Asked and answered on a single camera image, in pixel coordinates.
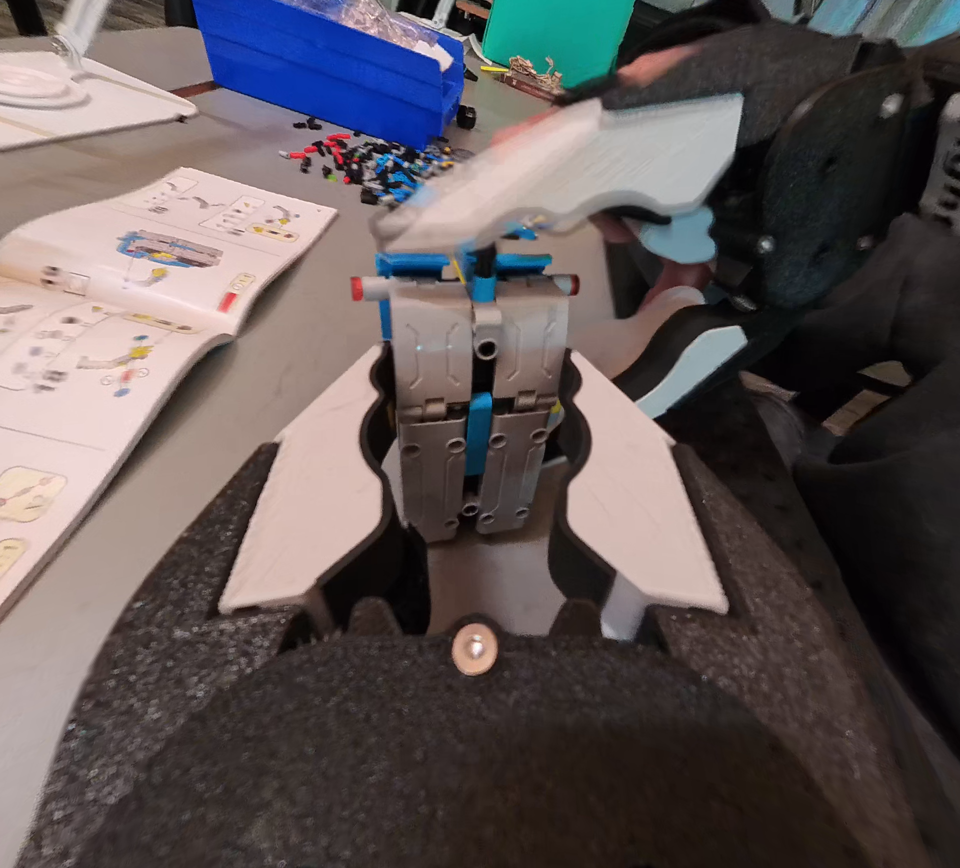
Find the blue brick toy car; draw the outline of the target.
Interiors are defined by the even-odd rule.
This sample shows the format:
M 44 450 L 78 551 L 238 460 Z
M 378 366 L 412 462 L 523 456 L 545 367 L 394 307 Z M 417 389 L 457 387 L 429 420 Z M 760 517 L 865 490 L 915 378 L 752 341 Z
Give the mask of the blue brick toy car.
M 547 254 L 498 252 L 495 301 L 475 303 L 467 256 L 378 254 L 351 280 L 390 347 L 405 520 L 428 544 L 463 526 L 525 525 L 563 418 L 560 388 L 577 274 Z

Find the person's right hand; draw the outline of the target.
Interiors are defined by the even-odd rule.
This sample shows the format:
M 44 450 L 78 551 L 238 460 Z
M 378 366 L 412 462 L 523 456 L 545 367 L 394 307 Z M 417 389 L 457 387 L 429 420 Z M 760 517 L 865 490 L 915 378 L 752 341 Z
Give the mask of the person's right hand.
M 684 308 L 700 307 L 712 279 L 711 264 L 684 264 L 641 251 L 624 219 L 592 218 L 603 239 L 606 280 L 614 319 L 601 326 L 594 360 L 614 377 L 637 361 L 656 331 Z

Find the grey desk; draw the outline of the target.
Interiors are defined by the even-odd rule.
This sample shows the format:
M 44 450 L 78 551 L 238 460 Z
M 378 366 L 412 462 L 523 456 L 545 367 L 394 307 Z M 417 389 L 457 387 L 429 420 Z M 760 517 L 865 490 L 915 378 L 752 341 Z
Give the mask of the grey desk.
M 378 310 L 352 303 L 373 273 L 373 211 L 358 192 L 279 157 L 294 113 L 222 89 L 196 30 L 105 32 L 111 68 L 187 90 L 188 122 L 47 144 L 2 157 L 2 231 L 142 187 L 181 166 L 335 208 L 338 218 L 272 284 L 238 339 L 181 382 L 101 500 L 2 620 L 2 866 L 14 866 L 71 707 L 114 623 L 174 541 L 261 444 L 378 341 Z

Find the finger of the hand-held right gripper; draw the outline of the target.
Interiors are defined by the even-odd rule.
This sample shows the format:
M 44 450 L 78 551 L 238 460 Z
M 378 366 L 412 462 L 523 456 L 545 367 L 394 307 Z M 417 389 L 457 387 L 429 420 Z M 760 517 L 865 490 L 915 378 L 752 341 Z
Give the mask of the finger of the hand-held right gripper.
M 678 406 L 747 345 L 733 313 L 674 313 L 612 382 L 652 419 Z
M 430 179 L 374 217 L 382 253 L 486 248 L 516 227 L 564 234 L 606 211 L 672 218 L 702 208 L 738 146 L 740 93 L 548 116 Z

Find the white adjustable stand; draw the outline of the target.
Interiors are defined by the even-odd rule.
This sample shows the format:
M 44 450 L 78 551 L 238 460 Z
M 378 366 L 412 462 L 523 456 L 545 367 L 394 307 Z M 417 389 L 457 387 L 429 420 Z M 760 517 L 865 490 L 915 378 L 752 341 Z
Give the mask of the white adjustable stand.
M 185 98 L 89 58 L 112 2 L 68 0 L 50 53 L 2 53 L 3 152 L 184 121 L 198 114 Z

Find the blue storage bin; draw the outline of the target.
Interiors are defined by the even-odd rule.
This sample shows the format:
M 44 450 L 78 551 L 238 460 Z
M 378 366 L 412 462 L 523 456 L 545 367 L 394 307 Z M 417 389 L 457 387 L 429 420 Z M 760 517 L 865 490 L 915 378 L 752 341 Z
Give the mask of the blue storage bin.
M 384 141 L 423 149 L 454 122 L 464 93 L 451 64 L 281 0 L 191 0 L 213 80 L 239 94 Z

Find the brown model on base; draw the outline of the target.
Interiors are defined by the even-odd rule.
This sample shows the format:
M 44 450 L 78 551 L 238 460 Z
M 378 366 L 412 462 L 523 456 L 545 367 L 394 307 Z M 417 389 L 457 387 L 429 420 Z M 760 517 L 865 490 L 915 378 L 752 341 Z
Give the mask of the brown model on base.
M 540 71 L 531 59 L 512 56 L 505 70 L 497 73 L 497 80 L 516 91 L 554 103 L 565 91 L 563 75 L 557 71 L 553 58 L 546 57 L 544 64 L 545 70 Z

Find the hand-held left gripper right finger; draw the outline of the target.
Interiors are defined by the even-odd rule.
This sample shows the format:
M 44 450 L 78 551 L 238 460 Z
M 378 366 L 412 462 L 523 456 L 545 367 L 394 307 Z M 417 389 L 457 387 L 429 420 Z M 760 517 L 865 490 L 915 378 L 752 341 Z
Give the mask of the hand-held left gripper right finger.
M 576 350 L 562 365 L 566 459 L 549 532 L 549 573 L 590 602 L 601 634 L 633 642 L 647 610 L 725 616 L 730 601 L 675 459 L 672 438 Z

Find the open instruction booklet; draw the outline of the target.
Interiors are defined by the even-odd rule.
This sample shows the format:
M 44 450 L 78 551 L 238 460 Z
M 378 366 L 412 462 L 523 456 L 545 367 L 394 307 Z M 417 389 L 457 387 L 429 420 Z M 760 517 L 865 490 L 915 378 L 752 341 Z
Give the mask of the open instruction booklet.
M 190 369 L 337 214 L 181 167 L 2 239 L 3 617 Z

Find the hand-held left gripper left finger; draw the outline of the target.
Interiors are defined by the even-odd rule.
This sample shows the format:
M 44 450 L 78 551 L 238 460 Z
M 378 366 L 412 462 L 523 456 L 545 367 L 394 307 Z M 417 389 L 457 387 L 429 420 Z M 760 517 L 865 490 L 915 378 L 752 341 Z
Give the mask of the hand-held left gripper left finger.
M 221 615 L 306 602 L 371 536 L 383 482 L 361 447 L 378 400 L 372 346 L 277 435 L 277 449 L 218 602 Z

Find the pile of small brick parts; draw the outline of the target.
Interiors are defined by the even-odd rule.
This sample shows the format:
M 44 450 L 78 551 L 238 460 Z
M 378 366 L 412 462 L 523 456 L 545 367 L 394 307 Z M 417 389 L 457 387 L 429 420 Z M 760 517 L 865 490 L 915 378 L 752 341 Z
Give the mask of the pile of small brick parts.
M 354 187 L 362 204 L 388 209 L 405 203 L 423 184 L 474 157 L 474 152 L 451 146 L 445 137 L 417 149 L 359 130 L 325 130 L 313 116 L 293 127 L 316 138 L 298 150 L 278 150 L 280 158 L 296 163 L 303 174 L 316 170 L 326 181 Z

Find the dark dotted cloth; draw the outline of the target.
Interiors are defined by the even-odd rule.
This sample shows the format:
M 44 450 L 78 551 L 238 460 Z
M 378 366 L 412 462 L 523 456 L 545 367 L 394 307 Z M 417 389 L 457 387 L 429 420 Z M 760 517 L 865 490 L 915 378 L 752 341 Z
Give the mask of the dark dotted cloth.
M 730 603 L 649 616 L 667 651 L 736 697 L 844 831 L 837 866 L 927 866 L 877 647 L 748 390 L 735 378 L 660 421 Z

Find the crumpled clear plastic bag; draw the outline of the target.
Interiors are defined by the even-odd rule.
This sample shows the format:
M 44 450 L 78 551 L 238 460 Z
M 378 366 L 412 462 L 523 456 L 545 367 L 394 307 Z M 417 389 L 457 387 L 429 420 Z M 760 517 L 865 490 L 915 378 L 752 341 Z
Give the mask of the crumpled clear plastic bag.
M 454 58 L 432 29 L 387 9 L 380 0 L 278 0 L 294 8 L 350 27 L 365 35 L 424 55 L 447 71 Z

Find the blue brick beam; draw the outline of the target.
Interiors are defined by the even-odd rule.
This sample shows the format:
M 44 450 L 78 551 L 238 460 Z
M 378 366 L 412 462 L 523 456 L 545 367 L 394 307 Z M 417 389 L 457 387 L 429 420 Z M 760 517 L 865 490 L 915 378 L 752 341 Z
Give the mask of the blue brick beam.
M 466 279 L 470 298 L 475 304 L 478 305 L 492 303 L 496 300 L 498 259 L 496 259 L 495 278 L 473 278 L 471 254 L 472 252 L 470 252 L 466 257 L 466 267 L 469 269 L 466 274 Z

